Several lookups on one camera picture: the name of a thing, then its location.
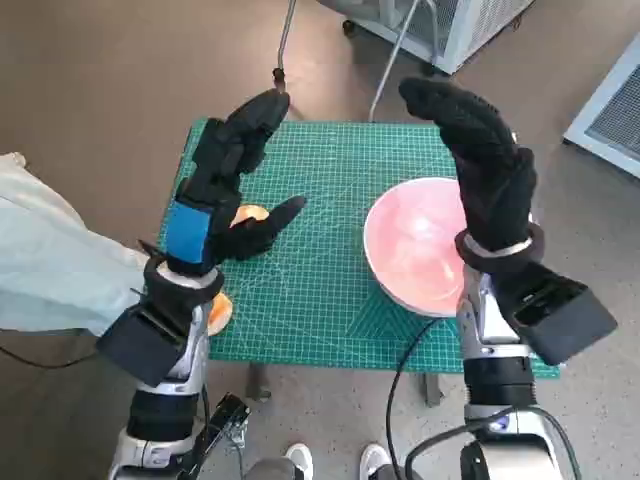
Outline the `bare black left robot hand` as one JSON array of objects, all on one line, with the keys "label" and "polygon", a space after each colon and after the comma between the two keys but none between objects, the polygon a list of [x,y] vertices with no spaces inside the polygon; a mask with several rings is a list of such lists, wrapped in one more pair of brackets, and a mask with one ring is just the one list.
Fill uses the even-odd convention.
[{"label": "bare black left robot hand", "polygon": [[294,196],[263,220],[235,222],[243,175],[253,173],[271,136],[290,106],[288,93],[276,88],[249,99],[225,120],[210,118],[192,156],[195,170],[174,196],[166,230],[171,270],[201,276],[229,260],[246,260],[268,251],[306,205]]}]

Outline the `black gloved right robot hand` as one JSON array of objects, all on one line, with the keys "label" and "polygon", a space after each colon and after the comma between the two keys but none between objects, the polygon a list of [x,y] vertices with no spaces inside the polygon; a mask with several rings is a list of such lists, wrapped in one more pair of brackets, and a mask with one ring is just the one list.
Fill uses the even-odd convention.
[{"label": "black gloved right robot hand", "polygon": [[406,78],[399,93],[410,115],[438,127],[451,152],[467,230],[476,244],[497,252],[528,240],[534,155],[516,142],[499,111],[447,81]]}]

